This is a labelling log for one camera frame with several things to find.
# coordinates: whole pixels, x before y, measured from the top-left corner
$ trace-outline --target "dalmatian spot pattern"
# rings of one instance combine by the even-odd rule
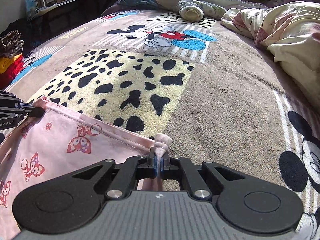
[[[89,54],[96,58],[91,59],[87,52],[29,101],[45,95],[74,111],[145,137],[162,132],[195,66],[179,58],[127,51],[95,49]],[[106,61],[95,62],[101,55]],[[97,68],[88,72],[87,66]]]
[[[201,26],[206,29],[211,29],[217,22],[216,20],[207,18],[207,17],[203,17],[203,19],[199,22],[188,22],[185,19],[183,19],[179,14],[174,12],[163,13],[147,21],[158,21],[158,22],[167,22],[167,23],[186,23],[186,24],[191,23],[193,25]]]

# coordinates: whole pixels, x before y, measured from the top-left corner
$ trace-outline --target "folded clothes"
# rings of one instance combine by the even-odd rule
[[[13,58],[0,57],[0,74],[4,73],[8,67],[14,63],[22,54],[14,56]]]
[[[0,57],[13,58],[22,53],[24,41],[20,41],[21,33],[17,30],[0,37]]]
[[[22,59],[23,57],[20,55],[20,57],[18,57],[4,73],[0,74],[0,89],[7,87],[23,69],[24,63],[22,62]]]

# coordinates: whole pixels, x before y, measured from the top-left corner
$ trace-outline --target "cartoon fox print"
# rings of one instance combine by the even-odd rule
[[[85,136],[91,135],[96,136],[101,133],[101,126],[97,123],[90,126],[78,125],[78,136],[71,139],[68,144],[67,153],[71,153],[74,151],[81,151],[83,153],[90,154],[91,153],[91,142]]]
[[[38,153],[35,153],[30,161],[30,167],[28,166],[27,159],[23,159],[21,162],[21,169],[26,176],[26,181],[28,182],[30,177],[33,175],[35,177],[40,176],[45,172],[45,168],[39,163]]]
[[[0,205],[7,208],[7,195],[9,195],[11,188],[11,181],[4,183],[3,181],[0,182]]]

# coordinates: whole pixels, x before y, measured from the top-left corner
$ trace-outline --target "red clothing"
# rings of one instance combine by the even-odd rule
[[[21,55],[15,62],[13,62],[8,69],[0,74],[0,89],[6,88],[23,69],[23,56]]]
[[[167,33],[161,33],[160,35],[164,38],[178,40],[178,41],[183,41],[184,40],[183,36],[186,36],[185,34],[178,33],[178,32],[167,32]]]

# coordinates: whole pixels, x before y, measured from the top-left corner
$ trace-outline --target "pink cloth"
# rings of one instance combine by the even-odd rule
[[[103,123],[41,97],[33,103],[45,109],[42,118],[27,118],[0,145],[0,238],[19,233],[12,202],[32,185],[76,171],[104,159],[123,163],[148,155],[151,139]],[[156,180],[140,181],[138,188],[158,189]]]

